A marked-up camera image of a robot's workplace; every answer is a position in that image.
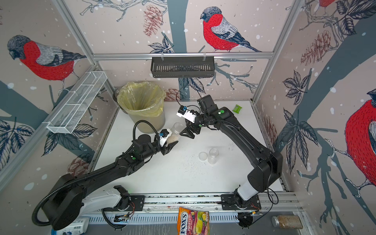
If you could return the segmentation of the clear jar lid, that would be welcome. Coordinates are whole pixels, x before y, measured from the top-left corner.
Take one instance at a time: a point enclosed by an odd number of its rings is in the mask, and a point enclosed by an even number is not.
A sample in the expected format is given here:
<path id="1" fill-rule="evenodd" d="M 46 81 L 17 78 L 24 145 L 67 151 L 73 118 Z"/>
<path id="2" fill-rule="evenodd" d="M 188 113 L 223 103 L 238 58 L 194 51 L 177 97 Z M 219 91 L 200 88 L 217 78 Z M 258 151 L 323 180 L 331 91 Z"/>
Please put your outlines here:
<path id="1" fill-rule="evenodd" d="M 198 155 L 198 158 L 199 158 L 199 160 L 204 162 L 208 159 L 208 155 L 207 155 L 206 152 L 200 152 L 199 155 Z"/>

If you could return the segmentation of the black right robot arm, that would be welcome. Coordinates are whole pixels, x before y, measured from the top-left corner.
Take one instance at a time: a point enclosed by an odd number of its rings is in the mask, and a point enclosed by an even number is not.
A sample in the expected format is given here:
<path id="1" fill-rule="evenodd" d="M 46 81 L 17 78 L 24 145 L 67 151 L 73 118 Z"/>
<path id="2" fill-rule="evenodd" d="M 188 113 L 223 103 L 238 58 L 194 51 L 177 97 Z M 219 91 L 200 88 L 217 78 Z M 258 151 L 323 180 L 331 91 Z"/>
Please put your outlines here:
<path id="1" fill-rule="evenodd" d="M 257 141 L 228 108 L 212 107 L 200 114 L 189 110 L 188 107 L 180 106 L 177 116 L 188 122 L 181 136 L 194 139 L 202 127 L 212 125 L 229 137 L 247 157 L 253 170 L 247 175 L 246 181 L 236 189 L 236 193 L 240 196 L 250 198 L 262 193 L 281 177 L 283 163 L 281 154 L 272 152 Z"/>

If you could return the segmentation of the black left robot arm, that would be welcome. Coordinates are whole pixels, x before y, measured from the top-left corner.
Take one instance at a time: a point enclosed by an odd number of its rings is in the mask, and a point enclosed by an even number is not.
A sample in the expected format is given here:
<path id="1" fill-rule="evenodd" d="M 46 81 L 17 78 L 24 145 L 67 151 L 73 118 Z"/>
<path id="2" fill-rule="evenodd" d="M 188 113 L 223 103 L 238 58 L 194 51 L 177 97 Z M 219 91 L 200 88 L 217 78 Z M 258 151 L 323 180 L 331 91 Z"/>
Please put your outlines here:
<path id="1" fill-rule="evenodd" d="M 178 144 L 161 144 L 162 138 L 168 135 L 166 129 L 158 133 L 153 129 L 155 137 L 148 134 L 136 137 L 136 131 L 132 131 L 131 146 L 119 155 L 115 161 L 98 170 L 72 176 L 65 174 L 55 183 L 53 188 L 35 207 L 31 220 L 36 226 L 52 226 L 60 230 L 71 224 L 84 208 L 84 198 L 99 188 L 138 171 L 151 158 L 162 153 L 166 155 Z"/>

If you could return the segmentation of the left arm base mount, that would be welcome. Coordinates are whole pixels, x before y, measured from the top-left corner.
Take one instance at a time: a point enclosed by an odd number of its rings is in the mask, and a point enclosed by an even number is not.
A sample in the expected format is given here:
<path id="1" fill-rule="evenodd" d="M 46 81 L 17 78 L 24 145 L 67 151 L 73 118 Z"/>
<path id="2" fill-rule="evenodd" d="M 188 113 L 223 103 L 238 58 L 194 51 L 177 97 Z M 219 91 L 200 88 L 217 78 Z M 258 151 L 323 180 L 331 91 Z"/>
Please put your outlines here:
<path id="1" fill-rule="evenodd" d="M 106 212 L 141 212 L 145 204 L 145 195 L 130 194 L 123 186 L 114 186 L 108 192 L 108 195 L 114 196 L 114 203 L 107 203 L 104 207 Z"/>

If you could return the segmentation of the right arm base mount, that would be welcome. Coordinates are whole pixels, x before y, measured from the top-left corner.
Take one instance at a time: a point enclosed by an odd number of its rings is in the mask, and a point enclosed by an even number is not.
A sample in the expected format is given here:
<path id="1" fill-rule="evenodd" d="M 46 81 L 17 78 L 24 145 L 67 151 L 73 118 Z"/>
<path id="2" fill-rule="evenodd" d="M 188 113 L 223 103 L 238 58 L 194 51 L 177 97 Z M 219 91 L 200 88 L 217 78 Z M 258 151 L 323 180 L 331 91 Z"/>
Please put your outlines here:
<path id="1" fill-rule="evenodd" d="M 225 211 L 261 210 L 261 204 L 258 195 L 255 195 L 248 200 L 243 200 L 237 194 L 222 194 L 220 198 L 221 199 L 218 204 L 220 204 L 222 206 L 222 209 Z"/>

